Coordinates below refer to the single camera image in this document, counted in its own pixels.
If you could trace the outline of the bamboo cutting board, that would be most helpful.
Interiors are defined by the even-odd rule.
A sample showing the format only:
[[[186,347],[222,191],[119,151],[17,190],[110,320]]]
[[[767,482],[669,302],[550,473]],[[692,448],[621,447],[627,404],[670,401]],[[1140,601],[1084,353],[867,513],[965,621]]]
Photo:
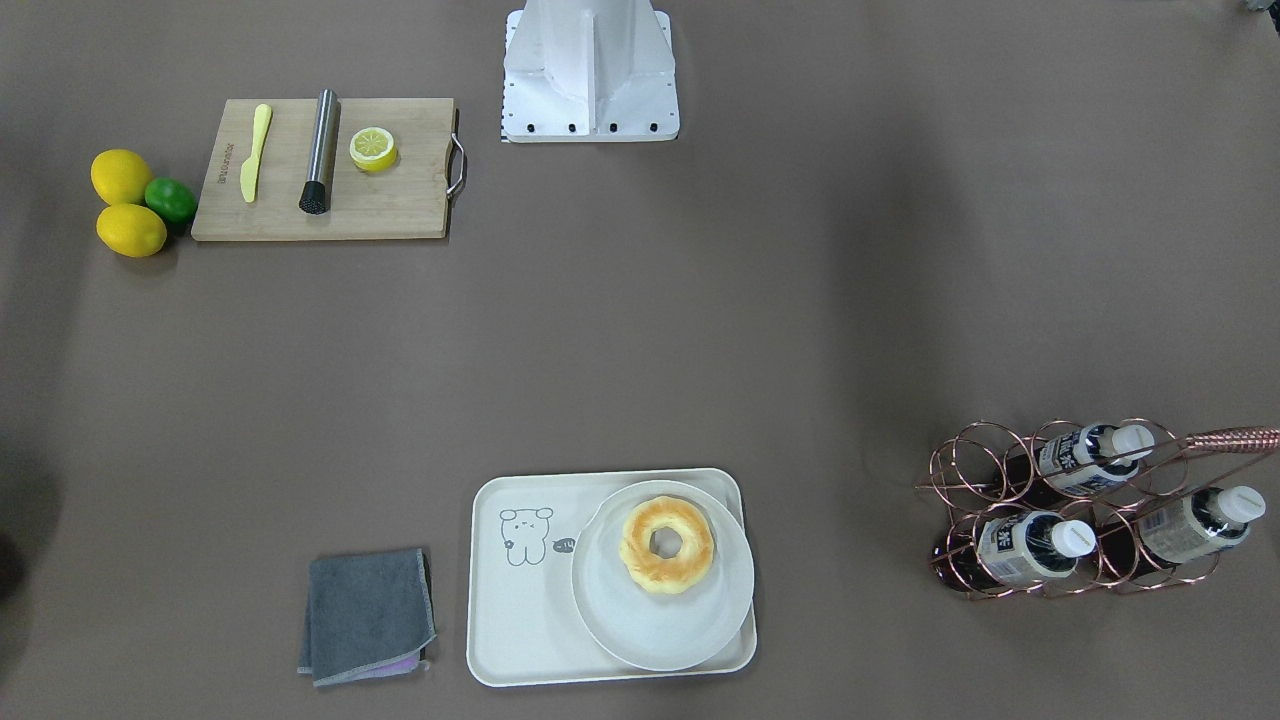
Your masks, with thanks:
[[[452,97],[342,97],[329,209],[307,214],[300,197],[308,174],[316,97],[269,99],[273,119],[262,146],[253,202],[241,192],[257,99],[227,100],[212,142],[191,234],[198,242],[439,240],[451,199],[457,104]],[[397,163],[369,174],[349,159],[365,127],[388,129]]]

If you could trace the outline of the tea bottle white cap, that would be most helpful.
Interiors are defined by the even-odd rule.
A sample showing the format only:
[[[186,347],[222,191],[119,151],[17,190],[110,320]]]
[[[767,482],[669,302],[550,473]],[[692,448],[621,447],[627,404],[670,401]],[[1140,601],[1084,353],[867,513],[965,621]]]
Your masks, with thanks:
[[[1155,436],[1142,424],[1094,423],[1009,457],[993,479],[1009,480],[1021,501],[1047,507],[1128,483],[1153,448]]]

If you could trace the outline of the yellow lemon far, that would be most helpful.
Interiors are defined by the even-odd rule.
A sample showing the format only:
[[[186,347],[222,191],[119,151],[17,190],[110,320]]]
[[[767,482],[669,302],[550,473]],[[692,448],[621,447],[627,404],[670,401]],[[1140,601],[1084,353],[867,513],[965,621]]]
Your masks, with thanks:
[[[145,191],[154,179],[141,155],[127,149],[109,149],[95,156],[90,178],[97,196],[108,205],[143,204]]]

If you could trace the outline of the yellow lemon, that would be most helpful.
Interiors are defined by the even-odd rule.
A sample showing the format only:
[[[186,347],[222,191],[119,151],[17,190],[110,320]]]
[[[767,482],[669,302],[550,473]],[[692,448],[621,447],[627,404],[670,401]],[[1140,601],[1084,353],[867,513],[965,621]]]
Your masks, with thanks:
[[[108,205],[143,204],[145,191],[154,179],[141,155],[127,149],[109,149],[95,156],[90,178],[97,196]]]
[[[168,228],[160,215],[137,204],[118,204],[101,210],[96,232],[110,250],[127,258],[152,256],[168,238]]]

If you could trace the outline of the yellow lemon near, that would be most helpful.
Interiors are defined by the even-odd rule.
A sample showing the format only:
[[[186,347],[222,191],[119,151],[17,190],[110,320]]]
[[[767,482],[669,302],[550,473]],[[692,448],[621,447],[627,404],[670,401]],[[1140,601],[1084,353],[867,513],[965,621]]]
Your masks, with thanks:
[[[127,258],[152,256],[168,238],[168,228],[160,215],[137,204],[118,204],[101,210],[96,232],[110,250]]]

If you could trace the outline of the glazed donut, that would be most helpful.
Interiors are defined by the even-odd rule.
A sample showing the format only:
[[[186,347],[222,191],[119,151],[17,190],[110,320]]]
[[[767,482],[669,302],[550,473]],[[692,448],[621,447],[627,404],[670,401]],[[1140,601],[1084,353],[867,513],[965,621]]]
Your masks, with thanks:
[[[664,557],[652,550],[653,536],[672,530],[681,546]],[[653,594],[682,594],[709,574],[716,541],[704,512],[687,500],[658,496],[637,505],[625,519],[620,559],[630,578]]]

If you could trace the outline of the yellow plastic knife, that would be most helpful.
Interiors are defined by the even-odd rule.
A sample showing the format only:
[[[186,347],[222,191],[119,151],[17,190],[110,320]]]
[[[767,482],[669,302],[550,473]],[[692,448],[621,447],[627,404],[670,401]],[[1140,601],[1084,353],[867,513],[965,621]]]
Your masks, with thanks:
[[[246,204],[252,204],[257,197],[262,151],[265,149],[271,120],[273,108],[269,104],[260,102],[253,109],[250,155],[243,160],[239,169],[239,191]]]

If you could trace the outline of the grey folded cloth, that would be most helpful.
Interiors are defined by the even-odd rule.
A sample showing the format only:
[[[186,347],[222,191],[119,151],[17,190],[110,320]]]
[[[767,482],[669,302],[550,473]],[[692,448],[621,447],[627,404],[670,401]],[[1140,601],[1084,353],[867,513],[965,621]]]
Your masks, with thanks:
[[[420,548],[315,559],[297,671],[315,687],[407,675],[436,638]]]

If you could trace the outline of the white round plate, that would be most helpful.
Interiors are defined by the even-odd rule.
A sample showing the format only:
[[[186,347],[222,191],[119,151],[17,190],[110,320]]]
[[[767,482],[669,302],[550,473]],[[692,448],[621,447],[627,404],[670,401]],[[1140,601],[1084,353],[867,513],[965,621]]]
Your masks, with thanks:
[[[626,519],[644,503],[673,498],[701,514],[710,566],[691,588],[650,592],[622,559]],[[677,480],[645,480],[611,495],[577,538],[571,591],[593,639],[643,670],[681,671],[705,662],[737,635],[753,605],[754,557],[744,528],[705,491]]]

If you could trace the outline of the half lemon slice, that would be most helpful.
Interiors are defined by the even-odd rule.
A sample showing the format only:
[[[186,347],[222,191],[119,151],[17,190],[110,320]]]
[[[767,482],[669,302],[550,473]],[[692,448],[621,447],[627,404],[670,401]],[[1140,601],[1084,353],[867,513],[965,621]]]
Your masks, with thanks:
[[[358,129],[351,136],[348,154],[357,169],[378,173],[392,168],[398,161],[399,146],[390,131],[371,126]]]

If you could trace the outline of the cream rabbit tray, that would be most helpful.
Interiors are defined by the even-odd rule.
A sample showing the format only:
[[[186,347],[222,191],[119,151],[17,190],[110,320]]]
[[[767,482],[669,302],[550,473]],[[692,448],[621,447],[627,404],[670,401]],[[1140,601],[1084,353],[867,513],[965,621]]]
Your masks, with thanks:
[[[745,530],[737,482],[717,468],[498,477],[472,505],[466,657],[486,685],[538,685],[733,673],[756,648],[753,606],[719,653],[681,671],[620,661],[588,632],[571,591],[577,538],[602,502],[645,480],[677,480],[721,501]]]

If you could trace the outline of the tea bottle front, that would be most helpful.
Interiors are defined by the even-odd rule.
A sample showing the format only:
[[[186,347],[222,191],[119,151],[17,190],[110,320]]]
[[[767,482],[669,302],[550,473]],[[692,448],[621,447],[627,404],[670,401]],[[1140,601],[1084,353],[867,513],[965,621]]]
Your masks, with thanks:
[[[1265,497],[1249,486],[1198,489],[1129,527],[1102,528],[1102,570],[1112,578],[1137,579],[1233,550],[1266,510]]]
[[[970,539],[941,539],[931,566],[957,592],[1028,591],[1070,577],[1096,547],[1097,536],[1088,523],[1051,511],[1024,511],[979,524]]]

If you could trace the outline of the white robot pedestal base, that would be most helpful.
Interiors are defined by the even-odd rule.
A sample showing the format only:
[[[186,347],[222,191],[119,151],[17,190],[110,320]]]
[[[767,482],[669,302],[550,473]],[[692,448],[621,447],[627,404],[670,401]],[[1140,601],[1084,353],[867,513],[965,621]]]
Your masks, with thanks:
[[[649,1],[527,1],[506,17],[500,137],[636,143],[678,137],[671,19]]]

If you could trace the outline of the steel muddler black tip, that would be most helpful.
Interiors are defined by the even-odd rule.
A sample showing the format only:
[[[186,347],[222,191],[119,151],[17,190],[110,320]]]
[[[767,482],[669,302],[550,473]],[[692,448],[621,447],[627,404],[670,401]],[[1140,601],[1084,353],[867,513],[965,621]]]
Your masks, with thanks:
[[[339,120],[340,101],[334,90],[325,88],[316,101],[307,176],[298,201],[300,210],[308,215],[323,215],[330,208]]]

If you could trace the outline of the green lime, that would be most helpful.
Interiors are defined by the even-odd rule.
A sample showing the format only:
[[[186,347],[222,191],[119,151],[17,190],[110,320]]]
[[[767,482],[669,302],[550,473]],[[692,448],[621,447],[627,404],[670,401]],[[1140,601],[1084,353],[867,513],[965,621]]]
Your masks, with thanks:
[[[198,210],[195,192],[169,177],[152,178],[145,186],[143,204],[172,225],[189,224]]]

